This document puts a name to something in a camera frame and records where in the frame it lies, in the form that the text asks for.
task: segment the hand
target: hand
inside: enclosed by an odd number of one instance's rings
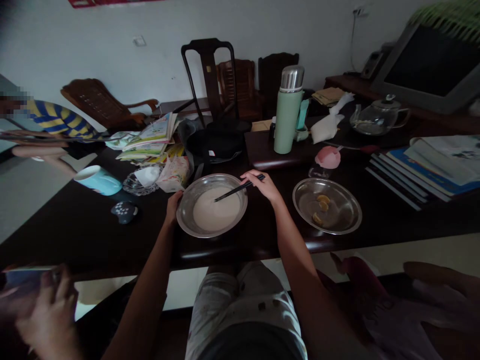
[[[174,225],[177,223],[177,207],[179,206],[179,200],[184,192],[182,190],[177,191],[168,199],[166,205],[165,224]]]
[[[32,346],[41,359],[81,359],[75,328],[78,293],[66,266],[56,288],[51,271],[41,277],[40,292],[33,312],[19,317],[16,327],[23,341]]]
[[[257,178],[257,176],[261,174],[265,176],[263,180]],[[253,183],[253,186],[257,187],[272,204],[278,201],[283,201],[282,195],[280,195],[279,190],[267,173],[252,169],[243,175],[240,175],[240,177],[244,179],[240,185],[243,185],[250,180]]]

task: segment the striped shirt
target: striped shirt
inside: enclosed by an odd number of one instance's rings
[[[99,139],[100,134],[83,117],[66,107],[41,100],[26,101],[30,118],[50,134],[70,138]]]

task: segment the cup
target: cup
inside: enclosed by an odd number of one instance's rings
[[[84,168],[73,180],[105,196],[116,194],[122,189],[122,183],[98,165]]]
[[[295,140],[301,142],[309,137],[309,130],[304,125],[300,130],[295,130]]]

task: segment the chair backrest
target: chair backrest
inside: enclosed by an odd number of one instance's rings
[[[193,99],[195,100],[195,106],[198,112],[198,116],[203,122],[203,116],[200,111],[200,107],[197,101],[197,95],[195,94],[194,82],[192,80],[192,74],[190,72],[190,67],[187,62],[187,57],[185,53],[187,50],[195,50],[200,55],[201,60],[201,67],[203,69],[203,77],[205,79],[205,88],[206,88],[206,97],[208,99],[208,106],[211,112],[211,116],[213,121],[219,119],[219,115],[222,114],[223,108],[220,101],[220,93],[219,93],[219,83],[217,80],[217,67],[215,65],[215,51],[219,48],[227,48],[230,50],[230,58],[233,61],[234,56],[234,48],[232,44],[228,41],[220,41],[217,38],[209,38],[209,39],[200,39],[200,40],[192,40],[190,44],[183,45],[181,47],[181,57],[183,58],[183,63],[185,64],[186,72],[188,75],[188,80],[190,81],[191,93],[193,95]],[[235,64],[233,64],[233,83],[236,83],[235,78]],[[239,118],[237,104],[237,91],[234,87],[234,103],[235,103],[235,116],[236,119]]]
[[[217,66],[218,82],[221,89],[221,103],[225,107],[235,98],[235,82],[232,62],[225,61]],[[255,62],[235,59],[236,98],[238,105],[250,103],[255,94]]]
[[[115,99],[98,79],[75,79],[61,89],[61,94],[77,108],[105,128],[114,128],[130,111]]]
[[[299,54],[281,52],[258,59],[258,87],[266,100],[276,99],[282,80],[282,70],[298,65]]]

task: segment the television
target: television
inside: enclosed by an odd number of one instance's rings
[[[370,89],[439,114],[480,95],[480,45],[408,25]]]

